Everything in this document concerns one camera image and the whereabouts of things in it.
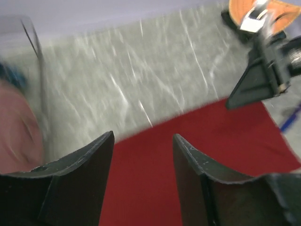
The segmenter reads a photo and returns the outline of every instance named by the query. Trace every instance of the black mechanical part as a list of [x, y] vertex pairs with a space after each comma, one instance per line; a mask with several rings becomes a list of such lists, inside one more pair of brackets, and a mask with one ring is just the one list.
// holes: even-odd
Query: black mechanical part
[[226, 107], [234, 109], [277, 97], [301, 74], [301, 36], [287, 41], [278, 34], [267, 43], [261, 32], [253, 36], [248, 66], [230, 94]]

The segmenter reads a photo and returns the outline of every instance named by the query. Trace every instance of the red mat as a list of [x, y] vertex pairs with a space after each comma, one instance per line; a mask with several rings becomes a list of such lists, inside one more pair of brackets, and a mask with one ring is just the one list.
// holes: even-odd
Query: red mat
[[300, 167], [262, 103], [227, 111], [225, 101], [166, 121], [115, 145], [100, 226], [182, 226], [172, 136], [240, 172]]

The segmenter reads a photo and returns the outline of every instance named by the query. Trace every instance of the blue object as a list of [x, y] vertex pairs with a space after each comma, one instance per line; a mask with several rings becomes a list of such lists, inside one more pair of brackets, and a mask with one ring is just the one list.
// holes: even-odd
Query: blue object
[[16, 69], [0, 63], [0, 79], [4, 79], [18, 89], [26, 86], [26, 78]]
[[298, 107], [294, 110], [294, 112], [291, 114], [290, 117], [282, 124], [280, 127], [281, 132], [285, 132], [294, 121], [298, 119], [298, 113], [301, 111], [301, 103], [298, 105]]

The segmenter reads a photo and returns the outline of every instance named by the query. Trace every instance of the orange object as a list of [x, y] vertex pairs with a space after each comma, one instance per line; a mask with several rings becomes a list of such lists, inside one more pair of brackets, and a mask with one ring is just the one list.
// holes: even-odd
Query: orange object
[[[240, 25], [245, 15], [252, 9], [255, 0], [230, 0], [229, 13], [236, 25]], [[274, 34], [283, 31], [288, 27], [301, 13], [301, 7], [293, 4], [285, 3], [278, 0], [271, 0], [268, 9], [274, 11], [275, 19], [285, 14], [278, 19], [274, 24]]]
[[26, 99], [0, 81], [0, 173], [30, 171], [43, 164], [42, 135]]

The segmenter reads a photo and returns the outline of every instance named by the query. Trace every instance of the metal clamp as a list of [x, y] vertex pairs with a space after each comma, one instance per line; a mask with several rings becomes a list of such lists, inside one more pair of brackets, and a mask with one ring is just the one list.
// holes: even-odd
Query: metal clamp
[[269, 0], [257, 0], [252, 9], [244, 16], [239, 29], [257, 33], [265, 25], [266, 19], [272, 18], [267, 10], [268, 4]]

